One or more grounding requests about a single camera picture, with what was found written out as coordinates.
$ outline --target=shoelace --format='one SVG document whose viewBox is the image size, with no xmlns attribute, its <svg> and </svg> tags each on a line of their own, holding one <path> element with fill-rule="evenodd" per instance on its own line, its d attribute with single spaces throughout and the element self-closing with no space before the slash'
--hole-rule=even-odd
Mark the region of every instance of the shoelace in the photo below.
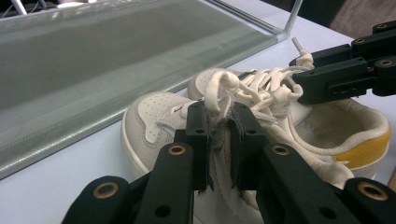
<svg viewBox="0 0 396 224">
<path fill-rule="evenodd" d="M 228 71 L 218 71 L 210 79 L 205 91 L 205 106 L 212 115 L 216 116 L 220 112 L 219 107 L 219 87 L 222 86 L 229 94 L 234 94 L 235 98 L 251 102 L 252 111 L 273 116 L 270 105 L 288 104 L 297 101 L 303 95 L 303 88 L 296 84 L 291 75 L 303 71 L 308 71 L 313 66 L 312 55 L 303 49 L 297 39 L 293 38 L 293 43 L 299 50 L 301 57 L 297 59 L 297 65 L 288 68 L 274 68 L 264 70 L 251 70 L 251 75 L 242 80 Z"/>
</svg>

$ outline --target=white sneaker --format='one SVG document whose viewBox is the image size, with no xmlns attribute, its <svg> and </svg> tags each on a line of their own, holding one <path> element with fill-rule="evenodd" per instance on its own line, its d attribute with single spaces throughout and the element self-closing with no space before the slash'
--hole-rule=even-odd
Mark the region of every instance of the white sneaker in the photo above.
<svg viewBox="0 0 396 224">
<path fill-rule="evenodd" d="M 313 68 L 312 56 L 303 49 L 300 52 L 303 59 L 299 66 L 252 70 L 242 80 L 226 69 L 205 70 L 189 84 L 189 98 L 205 97 L 206 107 L 217 111 L 218 98 L 229 95 L 248 105 L 259 121 L 262 116 L 274 117 L 277 125 L 262 122 L 268 134 L 275 141 L 296 148 L 324 180 L 339 188 L 353 175 L 343 171 L 344 177 L 336 181 L 342 175 L 328 168 L 324 172 L 324 162 L 335 162 L 337 172 L 345 170 L 337 164 L 343 163 L 355 176 L 374 178 L 389 146 L 388 120 L 351 99 L 313 106 L 297 103 L 303 89 L 294 83 L 291 74 Z"/>
<path fill-rule="evenodd" d="M 187 109 L 194 103 L 169 92 L 154 92 L 137 99 L 122 120 L 122 142 L 130 157 L 135 178 L 149 172 L 160 149 L 173 142 L 176 129 L 186 128 Z M 230 176 L 230 137 L 224 132 L 222 148 L 210 154 L 210 175 L 214 191 L 194 194 L 194 223 L 262 223 L 262 215 L 232 189 Z"/>
</svg>

